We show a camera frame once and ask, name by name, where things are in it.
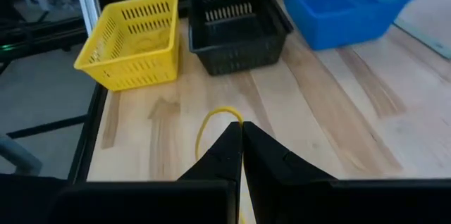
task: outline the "wooden tabletop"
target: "wooden tabletop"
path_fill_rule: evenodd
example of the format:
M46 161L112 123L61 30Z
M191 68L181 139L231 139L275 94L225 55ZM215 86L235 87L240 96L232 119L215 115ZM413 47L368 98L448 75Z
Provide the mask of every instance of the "wooden tabletop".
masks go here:
M401 18L451 45L450 2L416 0ZM451 176L450 62L396 27L320 52L294 31L274 66L220 77L188 51L187 19L180 32L177 81L109 92L88 180L176 180L194 163L202 119L222 105L337 178ZM214 116L201 152L234 120ZM241 197L252 223L245 179Z

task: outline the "yellow wire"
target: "yellow wire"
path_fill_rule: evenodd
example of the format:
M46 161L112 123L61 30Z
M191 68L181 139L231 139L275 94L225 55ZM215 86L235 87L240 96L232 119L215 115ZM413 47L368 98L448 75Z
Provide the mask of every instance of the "yellow wire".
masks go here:
M234 115L237 119L238 122L240 123L240 126L242 127L243 124L243 118L240 112L238 112L235 108L233 108L232 106L221 106L218 108L215 108L213 111L210 111L204 118L204 121L202 121L202 125L199 129L199 132L197 133L197 138L196 138L196 145L194 148L194 152L196 155L196 161L198 161L200 159L199 157L199 145L200 145L200 140L202 138L202 134L204 133L206 124L209 122L210 117L212 117L212 115L217 114L217 113L221 113L221 112L226 112L226 113L230 113L232 115ZM246 224L245 218L241 212L240 209L240 220L241 220L241 224Z

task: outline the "rectangular basket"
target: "rectangular basket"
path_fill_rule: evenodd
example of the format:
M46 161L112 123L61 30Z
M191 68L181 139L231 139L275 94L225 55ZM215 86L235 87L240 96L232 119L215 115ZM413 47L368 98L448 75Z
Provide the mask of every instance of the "rectangular basket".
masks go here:
M178 0L109 4L74 67L113 91L175 80L178 28Z
M327 49L382 36L411 0L284 0L312 49Z
M275 0L190 0L190 51L210 75L273 64L288 30Z

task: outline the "floor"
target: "floor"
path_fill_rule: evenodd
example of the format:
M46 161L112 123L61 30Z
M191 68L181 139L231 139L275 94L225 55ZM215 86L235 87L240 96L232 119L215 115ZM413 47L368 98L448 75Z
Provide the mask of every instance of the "floor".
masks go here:
M25 3L16 8L28 21L43 13ZM46 20L79 15L76 9L52 11ZM85 115L95 81L73 68L82 45L70 51L54 50L13 61L0 75L0 135L57 120ZM42 163L40 176L67 178L82 125L66 127L16 141ZM15 167L0 157L0 173Z

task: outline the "blue basket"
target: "blue basket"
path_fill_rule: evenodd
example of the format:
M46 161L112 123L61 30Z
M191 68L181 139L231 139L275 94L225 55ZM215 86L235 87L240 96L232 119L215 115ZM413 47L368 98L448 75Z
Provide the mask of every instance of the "blue basket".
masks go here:
M312 49L355 44L382 36L411 0L284 0Z

